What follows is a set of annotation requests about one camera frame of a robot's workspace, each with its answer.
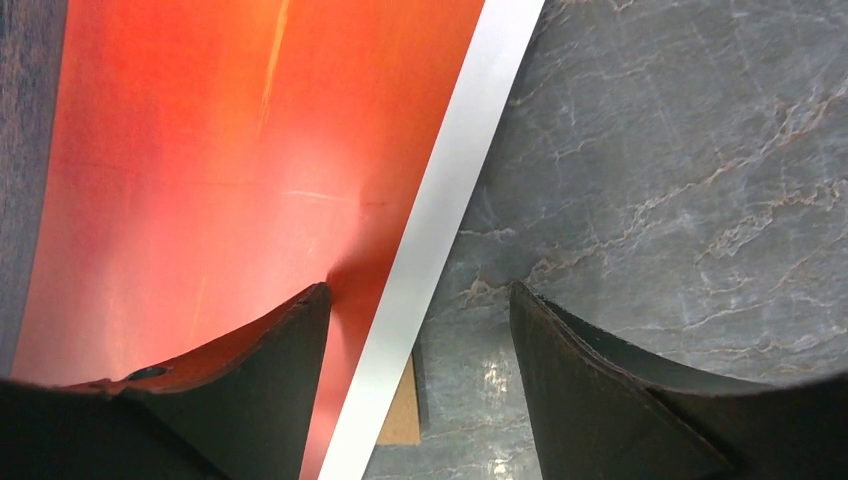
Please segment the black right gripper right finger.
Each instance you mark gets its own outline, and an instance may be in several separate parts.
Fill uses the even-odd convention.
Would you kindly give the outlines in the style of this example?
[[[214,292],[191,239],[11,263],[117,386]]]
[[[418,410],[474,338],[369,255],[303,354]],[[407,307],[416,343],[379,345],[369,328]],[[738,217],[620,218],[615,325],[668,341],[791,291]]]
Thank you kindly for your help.
[[[663,358],[516,282],[510,328],[546,479],[843,479],[847,376],[769,385]]]

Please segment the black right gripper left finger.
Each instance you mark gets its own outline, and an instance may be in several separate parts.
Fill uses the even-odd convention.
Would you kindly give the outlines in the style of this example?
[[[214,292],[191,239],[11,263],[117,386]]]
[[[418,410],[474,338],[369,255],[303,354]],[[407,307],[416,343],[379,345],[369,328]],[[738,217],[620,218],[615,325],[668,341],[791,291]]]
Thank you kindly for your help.
[[[331,294],[313,284],[261,318],[128,377],[1,384],[5,479],[295,479]]]

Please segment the red sunset photo print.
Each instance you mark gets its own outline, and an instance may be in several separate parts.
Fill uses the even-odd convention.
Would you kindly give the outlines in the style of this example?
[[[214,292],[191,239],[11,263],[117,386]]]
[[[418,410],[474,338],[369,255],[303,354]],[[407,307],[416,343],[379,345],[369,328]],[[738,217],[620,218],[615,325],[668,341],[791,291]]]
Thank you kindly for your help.
[[[325,283],[300,474],[380,355],[371,450],[538,1],[68,1],[7,380],[132,373]]]

